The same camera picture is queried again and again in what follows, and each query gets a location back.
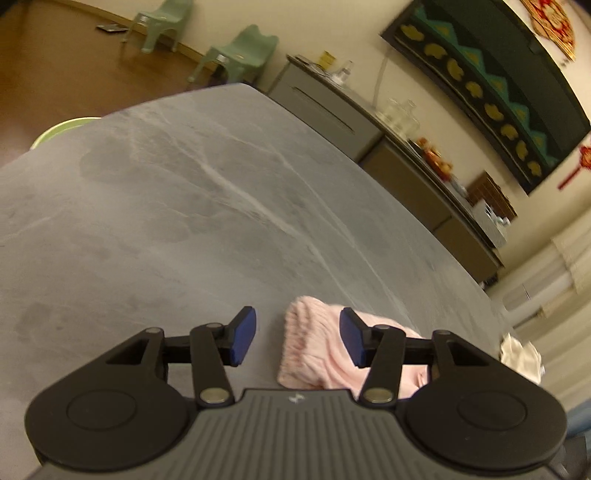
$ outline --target wooden floor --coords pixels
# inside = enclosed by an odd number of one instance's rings
[[[100,23],[50,0],[21,0],[0,17],[0,166],[59,122],[195,88],[193,60],[163,45],[141,53],[142,35],[122,44]]]

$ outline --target red decoration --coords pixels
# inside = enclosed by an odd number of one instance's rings
[[[564,9],[556,0],[521,0],[531,15],[535,32],[549,38],[574,60],[574,32]]]
[[[566,187],[570,183],[570,181],[575,177],[575,175],[581,171],[581,168],[587,168],[588,170],[591,170],[591,147],[583,146],[581,147],[580,151],[580,165],[577,168],[575,168],[573,172],[568,177],[566,177],[560,185],[558,185],[559,190],[562,190],[564,187]]]

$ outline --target teal zigzag pattern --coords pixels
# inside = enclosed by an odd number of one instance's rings
[[[509,99],[509,85],[507,84],[507,80],[503,77],[490,74],[486,71],[482,52],[477,48],[460,45],[457,40],[456,30],[454,29],[453,25],[449,22],[431,20],[427,18],[427,13],[425,12],[424,7],[418,7],[414,11],[414,16],[423,23],[429,25],[429,27],[431,27],[431,29],[444,40],[454,45],[458,52],[460,52],[463,57],[480,72],[489,85],[494,88],[501,98],[507,103],[507,105],[509,105],[515,116],[519,119],[525,130],[533,139],[534,144],[538,148],[540,154],[546,159],[546,162],[548,162],[550,166],[556,165],[558,163],[558,159],[548,155],[548,141],[546,134],[532,130],[530,128],[530,109],[520,103],[511,102]]]

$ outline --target cabinet drawer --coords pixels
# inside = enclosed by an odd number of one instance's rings
[[[408,160],[401,158],[388,141],[367,155],[361,167],[432,231],[452,216],[446,202],[427,184]]]
[[[295,65],[284,70],[269,97],[355,161],[382,135],[363,114]]]
[[[458,218],[450,218],[434,234],[478,283],[488,280],[499,270],[494,254]]]

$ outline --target marble pattern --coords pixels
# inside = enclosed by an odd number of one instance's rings
[[[253,305],[237,393],[277,387],[282,316],[300,295],[490,352],[507,330],[394,198],[244,85],[109,115],[0,169],[0,265],[2,480],[37,465],[33,396],[148,326],[185,335]],[[170,377],[190,392],[187,368]]]

